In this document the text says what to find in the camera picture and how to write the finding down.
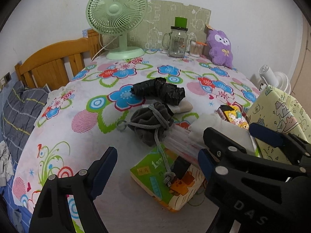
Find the white towel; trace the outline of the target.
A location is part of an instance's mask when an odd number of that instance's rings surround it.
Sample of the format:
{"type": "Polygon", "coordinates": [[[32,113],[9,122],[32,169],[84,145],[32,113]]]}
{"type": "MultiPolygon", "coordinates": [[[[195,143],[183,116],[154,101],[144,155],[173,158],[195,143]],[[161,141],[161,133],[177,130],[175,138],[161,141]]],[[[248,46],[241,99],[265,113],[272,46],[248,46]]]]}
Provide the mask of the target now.
{"type": "Polygon", "coordinates": [[[255,156],[256,146],[249,131],[220,118],[218,114],[202,114],[188,130],[189,138],[204,146],[203,134],[206,128],[212,127],[246,149],[247,154],[255,156]]]}

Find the cartoon animal tissue pack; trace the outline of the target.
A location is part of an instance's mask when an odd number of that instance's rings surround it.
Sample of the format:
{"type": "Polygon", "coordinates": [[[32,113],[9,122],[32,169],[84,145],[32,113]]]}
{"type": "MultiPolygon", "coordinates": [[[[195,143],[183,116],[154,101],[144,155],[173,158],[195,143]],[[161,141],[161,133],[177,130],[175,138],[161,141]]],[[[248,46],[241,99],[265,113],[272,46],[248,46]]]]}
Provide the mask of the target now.
{"type": "Polygon", "coordinates": [[[240,109],[237,106],[221,105],[216,113],[227,122],[230,122],[240,128],[249,129],[249,124],[242,115],[240,109]]]}

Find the green children's book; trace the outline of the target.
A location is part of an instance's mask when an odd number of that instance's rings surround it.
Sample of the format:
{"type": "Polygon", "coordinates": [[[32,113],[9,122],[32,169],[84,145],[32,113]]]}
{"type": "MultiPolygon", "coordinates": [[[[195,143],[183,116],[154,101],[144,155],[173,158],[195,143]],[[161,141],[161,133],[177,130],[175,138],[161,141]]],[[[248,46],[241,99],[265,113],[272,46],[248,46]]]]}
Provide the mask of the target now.
{"type": "Polygon", "coordinates": [[[166,147],[152,149],[130,169],[131,177],[151,197],[169,211],[179,211],[197,193],[204,175],[200,169],[166,147]],[[173,178],[165,181],[167,168],[162,152],[166,154],[173,178]]]}

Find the grey drawstring pouch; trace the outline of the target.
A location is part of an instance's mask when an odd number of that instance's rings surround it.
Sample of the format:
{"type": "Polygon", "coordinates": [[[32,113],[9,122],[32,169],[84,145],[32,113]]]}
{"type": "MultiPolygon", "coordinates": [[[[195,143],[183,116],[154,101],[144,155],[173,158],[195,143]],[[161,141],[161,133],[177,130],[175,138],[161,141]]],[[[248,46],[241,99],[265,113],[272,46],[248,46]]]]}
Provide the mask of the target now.
{"type": "Polygon", "coordinates": [[[163,182],[170,187],[171,182],[176,176],[172,172],[167,156],[160,143],[160,137],[173,124],[173,112],[169,107],[161,102],[154,102],[149,106],[137,110],[130,121],[120,120],[117,122],[117,129],[124,131],[127,127],[132,129],[140,139],[148,146],[156,145],[157,151],[161,154],[166,172],[163,176],[163,182]]]}

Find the pink clear pouch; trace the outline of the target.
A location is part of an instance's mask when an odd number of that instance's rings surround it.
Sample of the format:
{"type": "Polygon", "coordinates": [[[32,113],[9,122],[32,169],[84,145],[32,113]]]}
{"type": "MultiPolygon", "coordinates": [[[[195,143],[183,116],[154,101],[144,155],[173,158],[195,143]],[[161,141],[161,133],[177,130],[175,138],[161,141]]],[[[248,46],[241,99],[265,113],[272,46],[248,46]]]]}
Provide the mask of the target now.
{"type": "Polygon", "coordinates": [[[198,153],[206,147],[202,138],[195,137],[193,132],[176,124],[164,132],[162,144],[196,167],[199,167],[198,153]]]}

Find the blue bed sheet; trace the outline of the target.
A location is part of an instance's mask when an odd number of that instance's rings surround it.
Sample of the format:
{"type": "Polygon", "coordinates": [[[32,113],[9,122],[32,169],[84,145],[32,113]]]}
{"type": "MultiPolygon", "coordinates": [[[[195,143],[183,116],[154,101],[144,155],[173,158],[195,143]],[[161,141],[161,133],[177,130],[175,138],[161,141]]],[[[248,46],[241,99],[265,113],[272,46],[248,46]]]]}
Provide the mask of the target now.
{"type": "MultiPolygon", "coordinates": [[[[12,165],[15,175],[17,163],[13,159],[12,165]]],[[[12,193],[14,175],[5,187],[1,187],[1,224],[8,223],[17,232],[29,232],[32,214],[25,207],[14,203],[12,193]]]]}

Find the yellow fabric storage box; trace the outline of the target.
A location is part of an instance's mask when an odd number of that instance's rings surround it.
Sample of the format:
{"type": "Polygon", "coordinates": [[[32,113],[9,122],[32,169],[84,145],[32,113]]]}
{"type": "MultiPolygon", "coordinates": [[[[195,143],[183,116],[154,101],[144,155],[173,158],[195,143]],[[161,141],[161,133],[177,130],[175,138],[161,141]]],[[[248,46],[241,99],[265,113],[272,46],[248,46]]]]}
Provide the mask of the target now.
{"type": "Polygon", "coordinates": [[[291,95],[268,85],[247,111],[248,123],[294,134],[310,143],[310,117],[291,95]]]}

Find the beige door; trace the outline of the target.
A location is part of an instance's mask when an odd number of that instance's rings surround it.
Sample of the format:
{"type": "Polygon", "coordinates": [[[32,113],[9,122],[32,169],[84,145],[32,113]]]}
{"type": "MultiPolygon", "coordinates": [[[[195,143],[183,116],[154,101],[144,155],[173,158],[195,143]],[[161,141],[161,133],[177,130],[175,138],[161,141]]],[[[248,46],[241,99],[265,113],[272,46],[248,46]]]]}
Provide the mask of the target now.
{"type": "Polygon", "coordinates": [[[304,15],[301,49],[290,83],[292,86],[291,95],[310,114],[310,24],[304,15]]]}

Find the white standing fan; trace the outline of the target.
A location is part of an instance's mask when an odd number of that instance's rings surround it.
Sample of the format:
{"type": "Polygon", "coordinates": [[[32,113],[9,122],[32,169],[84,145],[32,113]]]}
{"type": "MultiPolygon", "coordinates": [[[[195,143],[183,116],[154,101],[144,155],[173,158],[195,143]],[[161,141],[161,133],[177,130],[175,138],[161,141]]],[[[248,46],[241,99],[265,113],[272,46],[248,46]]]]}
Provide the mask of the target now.
{"type": "Polygon", "coordinates": [[[285,73],[273,72],[268,65],[263,65],[259,69],[259,77],[261,78],[261,87],[264,85],[271,85],[287,94],[291,93],[290,81],[285,73]]]}

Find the crumpled white cloth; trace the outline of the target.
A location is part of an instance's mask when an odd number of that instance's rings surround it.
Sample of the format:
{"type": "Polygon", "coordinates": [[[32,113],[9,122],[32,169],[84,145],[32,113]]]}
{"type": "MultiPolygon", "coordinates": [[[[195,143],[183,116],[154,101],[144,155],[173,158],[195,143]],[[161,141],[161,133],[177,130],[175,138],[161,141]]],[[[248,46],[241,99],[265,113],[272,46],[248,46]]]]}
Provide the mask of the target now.
{"type": "Polygon", "coordinates": [[[12,157],[3,140],[0,143],[0,187],[5,187],[13,175],[12,157]]]}

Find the floral tablecloth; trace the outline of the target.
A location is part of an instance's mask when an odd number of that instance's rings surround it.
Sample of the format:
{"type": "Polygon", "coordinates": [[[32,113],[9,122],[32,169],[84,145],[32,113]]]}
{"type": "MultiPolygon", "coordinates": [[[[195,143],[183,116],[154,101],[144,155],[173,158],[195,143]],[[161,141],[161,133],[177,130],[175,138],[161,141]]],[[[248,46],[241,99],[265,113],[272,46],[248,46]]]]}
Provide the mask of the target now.
{"type": "Polygon", "coordinates": [[[187,194],[178,212],[162,207],[131,177],[131,168],[151,148],[131,129],[119,131],[117,125],[149,104],[134,96],[131,87],[157,77],[185,89],[193,108],[174,117],[183,128],[220,105],[247,111],[259,96],[244,74],[206,58],[171,58],[154,50],[124,61],[100,56],[52,98],[35,124],[17,165],[14,203],[33,212],[49,175],[73,176],[113,146],[118,161],[103,194],[94,201],[109,232],[205,232],[217,207],[198,188],[203,176],[197,170],[194,182],[183,186],[187,194]]]}

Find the purple plush bunny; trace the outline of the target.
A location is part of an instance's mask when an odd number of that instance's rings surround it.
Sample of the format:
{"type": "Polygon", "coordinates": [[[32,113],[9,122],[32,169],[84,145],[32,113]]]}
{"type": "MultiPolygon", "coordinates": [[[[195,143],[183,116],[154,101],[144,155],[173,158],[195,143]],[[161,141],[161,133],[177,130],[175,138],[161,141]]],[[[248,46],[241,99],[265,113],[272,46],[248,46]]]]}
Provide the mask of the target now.
{"type": "Polygon", "coordinates": [[[207,45],[209,56],[215,65],[233,68],[232,45],[226,34],[221,30],[208,30],[207,45]]]}

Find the cotton swab jar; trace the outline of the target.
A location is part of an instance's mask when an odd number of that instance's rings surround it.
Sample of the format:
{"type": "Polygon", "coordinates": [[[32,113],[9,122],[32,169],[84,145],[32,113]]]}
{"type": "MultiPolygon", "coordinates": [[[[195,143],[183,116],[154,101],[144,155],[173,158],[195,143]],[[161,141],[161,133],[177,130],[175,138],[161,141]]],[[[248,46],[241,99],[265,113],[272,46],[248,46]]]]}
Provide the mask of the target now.
{"type": "Polygon", "coordinates": [[[189,55],[192,57],[200,57],[203,54],[205,46],[207,46],[206,43],[191,40],[189,55]]]}

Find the glass mason jar mug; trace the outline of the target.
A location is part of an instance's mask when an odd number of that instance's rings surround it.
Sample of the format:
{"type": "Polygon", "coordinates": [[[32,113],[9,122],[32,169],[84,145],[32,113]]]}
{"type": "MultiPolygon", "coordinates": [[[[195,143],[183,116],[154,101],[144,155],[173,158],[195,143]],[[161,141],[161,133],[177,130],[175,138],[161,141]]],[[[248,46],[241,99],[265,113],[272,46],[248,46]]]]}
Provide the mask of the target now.
{"type": "Polygon", "coordinates": [[[171,27],[171,32],[163,35],[162,46],[168,55],[174,58],[184,58],[187,49],[187,28],[171,27]]]}

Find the green cup on jar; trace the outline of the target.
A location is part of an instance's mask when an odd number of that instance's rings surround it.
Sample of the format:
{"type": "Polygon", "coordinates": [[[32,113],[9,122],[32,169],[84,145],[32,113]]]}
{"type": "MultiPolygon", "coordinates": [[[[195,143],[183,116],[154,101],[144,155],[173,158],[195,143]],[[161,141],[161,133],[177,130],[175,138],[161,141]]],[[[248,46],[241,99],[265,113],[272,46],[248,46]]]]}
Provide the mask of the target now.
{"type": "Polygon", "coordinates": [[[175,27],[187,28],[188,19],[184,17],[175,17],[175,27]]]}

